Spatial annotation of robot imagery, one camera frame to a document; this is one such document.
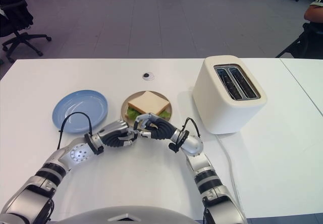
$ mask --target person's arm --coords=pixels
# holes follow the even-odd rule
[[[310,22],[323,23],[323,7],[310,6],[304,14],[304,19]]]
[[[323,0],[313,2],[305,12],[304,19],[310,22],[323,23]]]

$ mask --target white toaster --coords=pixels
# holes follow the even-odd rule
[[[244,63],[231,55],[204,60],[193,98],[204,126],[213,134],[239,131],[267,102]]]

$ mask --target chair wheel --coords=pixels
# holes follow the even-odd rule
[[[12,64],[15,62],[15,60],[14,60],[14,59],[12,59],[12,58],[8,58],[8,60],[9,60],[9,62],[10,62],[10,63],[12,63]]]

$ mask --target white table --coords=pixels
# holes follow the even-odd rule
[[[120,117],[121,104],[130,94],[164,94],[172,103],[172,124],[180,127],[187,116],[196,120],[206,154],[232,191],[224,154],[215,136],[205,131],[191,97],[202,61],[16,61],[0,81],[0,206],[56,149],[59,134],[52,110],[62,97],[81,89],[97,90],[109,101],[108,117],[99,127]],[[233,161],[246,216],[323,212],[321,114],[280,59],[243,61],[268,103],[240,132],[220,137]],[[141,78],[147,71],[155,74],[153,81]],[[76,136],[65,134],[63,145]],[[54,197],[53,220],[117,205],[159,206],[201,219],[203,206],[184,156],[168,150],[168,143],[140,139],[129,148],[106,148],[77,166]]]
[[[306,92],[313,104],[323,115],[323,61],[302,59],[281,59]]]

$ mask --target light blue plate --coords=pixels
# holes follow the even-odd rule
[[[92,128],[100,124],[107,115],[107,100],[97,91],[80,90],[61,99],[52,112],[52,121],[61,129],[63,120],[73,112],[86,113],[92,123]],[[89,130],[89,121],[82,114],[74,114],[67,120],[64,132],[81,133]]]

